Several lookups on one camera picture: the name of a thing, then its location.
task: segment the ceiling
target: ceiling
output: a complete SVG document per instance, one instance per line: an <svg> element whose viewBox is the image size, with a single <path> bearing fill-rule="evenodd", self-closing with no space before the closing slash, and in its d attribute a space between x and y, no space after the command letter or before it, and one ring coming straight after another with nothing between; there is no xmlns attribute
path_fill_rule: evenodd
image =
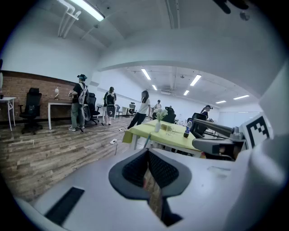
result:
<svg viewBox="0 0 289 231"><path fill-rule="evenodd" d="M250 21L240 19L239 9L227 3L231 14L225 14L213 0L86 0L105 16L101 22L72 1L76 11L81 10L75 25L89 32L102 44L99 49L109 47L114 41L133 33L160 28L199 27L215 31L222 36L236 37L257 49L272 42L268 24L253 5L247 10ZM37 7L62 17L64 8L56 0L42 0Z"/></svg>
<svg viewBox="0 0 289 231"><path fill-rule="evenodd" d="M141 71L142 68L147 71L151 80L145 77ZM165 90L177 97L196 102L205 102L218 107L235 106L258 101L256 97L242 87L219 76L198 70L171 66L136 66L122 68L122 70L125 70L134 81L137 81L143 87L159 94L161 94L161 90ZM197 74L200 74L202 77L194 86L190 86ZM152 84L157 87L157 91L153 89ZM184 96L183 94L186 90L190 92ZM233 98L244 95L249 95L250 97L233 100ZM223 100L227 102L216 104L216 102Z"/></svg>
<svg viewBox="0 0 289 231"><path fill-rule="evenodd" d="M160 28L192 28L192 30L202 28L223 37L239 39L256 52L266 45L269 46L275 39L268 29L266 20L253 5L247 10L251 18L246 22L240 19L241 10L229 2L227 4L232 11L231 14L225 14L213 0L86 0L105 16L103 21L98 22L73 2L66 1L75 6L76 11L82 11L74 25L83 30L84 34L93 28L84 40L88 40L88 37L93 38L97 41L100 51L136 32ZM56 0L43 0L37 7L58 17L62 17L64 12ZM158 92L160 89L166 89L178 97L185 97L183 95L185 90L190 90L186 96L188 99L211 104L227 101L218 104L219 107L257 101L245 89L209 73L202 72L202 78L192 87L189 85L199 73L197 70L170 66L144 66L144 68L151 76L151 81L145 78L141 67L129 67L125 70L135 81L146 85L148 89L152 89L152 83L155 84L159 89ZM234 97L247 94L250 97L233 100Z"/></svg>

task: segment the water bottle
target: water bottle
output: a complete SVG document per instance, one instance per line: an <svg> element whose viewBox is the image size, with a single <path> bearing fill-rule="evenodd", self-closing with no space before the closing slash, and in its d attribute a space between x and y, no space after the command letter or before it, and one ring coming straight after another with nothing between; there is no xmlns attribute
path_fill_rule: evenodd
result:
<svg viewBox="0 0 289 231"><path fill-rule="evenodd" d="M189 137L191 126L192 126L192 120L189 120L189 122L186 125L186 130L185 130L185 133L184 133L184 137L185 138Z"/></svg>

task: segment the trousers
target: trousers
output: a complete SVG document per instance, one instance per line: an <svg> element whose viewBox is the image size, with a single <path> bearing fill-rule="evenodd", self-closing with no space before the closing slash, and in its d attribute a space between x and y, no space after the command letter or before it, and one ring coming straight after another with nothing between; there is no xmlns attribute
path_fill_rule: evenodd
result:
<svg viewBox="0 0 289 231"><path fill-rule="evenodd" d="M81 110L81 105L79 103L73 103L71 105L71 122L72 122L72 128L77 127L77 116L79 118L79 125L83 126L84 125L84 117L82 115L82 110Z"/></svg>
<svg viewBox="0 0 289 231"><path fill-rule="evenodd" d="M136 124L136 122L137 122L137 125L140 125L145 120L145 117L146 117L146 114L141 114L137 112L135 117L131 121L131 124L127 127L127 129L130 129L131 127L133 127Z"/></svg>

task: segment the sneaker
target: sneaker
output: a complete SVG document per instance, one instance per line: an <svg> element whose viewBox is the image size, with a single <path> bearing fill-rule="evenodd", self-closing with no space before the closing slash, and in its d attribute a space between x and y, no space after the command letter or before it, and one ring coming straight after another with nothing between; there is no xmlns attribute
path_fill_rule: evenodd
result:
<svg viewBox="0 0 289 231"><path fill-rule="evenodd" d="M72 127L69 127L68 130L69 130L69 131L73 131L73 132L76 131L75 128L72 128Z"/></svg>

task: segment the wooden floor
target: wooden floor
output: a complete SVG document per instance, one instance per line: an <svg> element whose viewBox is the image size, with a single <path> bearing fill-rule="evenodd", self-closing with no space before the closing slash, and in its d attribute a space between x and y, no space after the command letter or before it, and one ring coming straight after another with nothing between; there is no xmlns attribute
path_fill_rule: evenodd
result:
<svg viewBox="0 0 289 231"><path fill-rule="evenodd" d="M70 121L40 123L43 130L21 134L23 124L0 128L0 170L11 192L27 201L36 199L55 183L72 173L77 168L113 156L116 144L112 139L119 139L127 128L131 118L116 118L112 125L104 127L99 123L87 125L86 132L68 130ZM117 142L117 155L122 154L129 144Z"/></svg>

